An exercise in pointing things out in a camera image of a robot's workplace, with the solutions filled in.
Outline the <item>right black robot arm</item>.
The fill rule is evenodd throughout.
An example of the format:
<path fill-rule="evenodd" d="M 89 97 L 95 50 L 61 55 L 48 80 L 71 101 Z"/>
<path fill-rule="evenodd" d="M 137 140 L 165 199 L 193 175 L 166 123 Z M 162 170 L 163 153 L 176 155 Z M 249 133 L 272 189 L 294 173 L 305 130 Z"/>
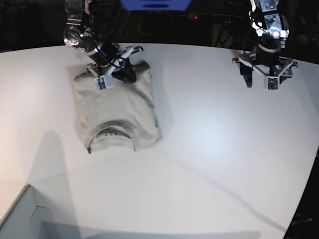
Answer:
<path fill-rule="evenodd" d="M 129 57 L 143 50 L 141 46 L 121 49 L 113 43 L 122 6 L 118 0 L 67 0 L 64 44 L 79 49 L 93 63 L 86 72 L 94 77 L 98 90 L 111 88 L 114 80 L 127 84 L 137 81 L 135 67 Z"/>

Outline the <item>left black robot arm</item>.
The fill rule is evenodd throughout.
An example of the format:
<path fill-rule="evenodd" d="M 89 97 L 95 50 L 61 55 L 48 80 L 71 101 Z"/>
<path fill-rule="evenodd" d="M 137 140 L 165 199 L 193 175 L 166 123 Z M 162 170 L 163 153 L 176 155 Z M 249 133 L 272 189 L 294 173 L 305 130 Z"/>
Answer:
<path fill-rule="evenodd" d="M 293 77 L 292 68 L 298 67 L 295 60 L 281 56 L 290 34 L 289 25 L 278 10 L 278 0 L 252 0 L 250 4 L 250 28 L 242 44 L 242 53 L 232 61 L 239 65 L 247 88 L 252 87 L 255 71 L 264 77 L 267 90 L 278 90 L 280 84 Z M 252 30 L 258 40 L 253 51 L 247 52 L 246 40 Z"/>

